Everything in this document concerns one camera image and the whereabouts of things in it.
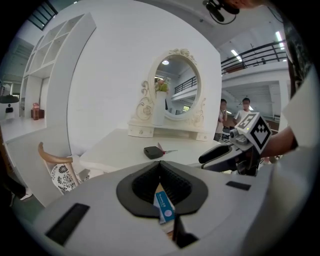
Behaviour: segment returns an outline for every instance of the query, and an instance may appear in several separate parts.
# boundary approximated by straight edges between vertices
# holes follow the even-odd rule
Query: black cable
[[[279,20],[278,18],[277,18],[277,16],[274,14],[274,12],[272,11],[272,9],[270,8],[270,7],[268,7],[268,9],[269,9],[269,11],[272,13],[272,15],[275,17],[275,19],[278,21],[278,22],[280,22],[280,23],[284,23],[283,21],[281,21],[281,20]]]
[[[228,25],[228,24],[230,24],[231,22],[233,22],[233,21],[236,19],[236,17],[237,17],[237,15],[235,14],[233,20],[231,20],[230,22],[228,22],[228,23],[221,23],[221,22],[217,21],[217,20],[212,16],[212,14],[211,14],[210,11],[209,11],[209,13],[210,13],[211,18],[212,18],[216,23],[221,24],[221,25]]]

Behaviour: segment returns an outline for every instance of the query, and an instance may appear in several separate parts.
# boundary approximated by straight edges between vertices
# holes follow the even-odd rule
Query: blue and white patterned cushion
[[[90,179],[90,176],[88,173],[86,173],[85,177],[80,178],[80,172],[82,172],[84,169],[79,165],[79,157],[75,157],[72,155],[74,163],[72,163],[72,167],[74,170],[74,174],[79,182],[82,183],[88,179]],[[60,189],[63,192],[68,192],[73,190],[76,187],[76,184],[74,180],[72,179],[72,176],[69,172],[68,166],[64,163],[56,164],[51,171],[51,179],[53,184]]]

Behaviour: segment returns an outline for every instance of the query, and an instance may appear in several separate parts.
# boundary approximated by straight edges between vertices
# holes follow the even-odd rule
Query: ornate mirror frame
[[[153,103],[155,103],[156,102],[155,76],[156,76],[157,69],[165,59],[167,59],[168,57],[174,57],[174,56],[181,58],[192,68],[197,81],[196,97],[192,106],[187,112],[183,114],[175,115],[170,113],[167,110],[165,111],[165,116],[167,118],[173,121],[180,121],[180,120],[185,120],[192,117],[192,115],[195,113],[197,107],[200,104],[200,99],[202,99],[203,90],[202,90],[201,76],[197,68],[197,62],[195,58],[190,54],[190,52],[187,49],[174,49],[174,50],[169,50],[164,54],[162,54],[161,56],[159,56],[156,59],[156,61],[153,63],[151,70],[149,72],[148,85],[149,85],[151,100]]]
[[[155,76],[160,63],[168,57],[179,56],[185,60],[192,68],[197,79],[197,93],[193,105],[183,114],[175,115],[165,111],[163,126],[152,124],[152,114],[156,102]],[[206,98],[204,97],[204,84],[201,73],[197,68],[195,58],[187,49],[169,50],[159,56],[153,63],[148,80],[142,82],[142,97],[135,108],[135,112],[128,122],[128,135],[142,138],[152,138],[155,130],[157,133],[176,131],[174,135],[181,135],[182,132],[189,133],[190,138],[197,141],[208,141],[212,138],[211,131],[204,130],[204,111]]]

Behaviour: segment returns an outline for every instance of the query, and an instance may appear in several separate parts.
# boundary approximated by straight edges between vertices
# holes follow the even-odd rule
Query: chair
[[[84,169],[80,166],[80,164],[76,164],[77,171],[74,171],[72,163],[74,163],[75,159],[79,161],[79,156],[55,156],[45,152],[43,145],[44,144],[42,142],[40,142],[38,145],[39,155],[43,159],[44,165],[51,176],[53,184],[60,190],[62,194],[64,194],[64,192],[71,191],[81,182],[90,178],[88,173],[84,172]],[[84,173],[84,178],[80,178],[81,173]]]

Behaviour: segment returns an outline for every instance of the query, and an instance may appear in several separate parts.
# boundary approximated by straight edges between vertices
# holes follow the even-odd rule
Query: black case
[[[160,158],[164,155],[164,152],[157,146],[148,146],[143,149],[143,152],[149,159]]]

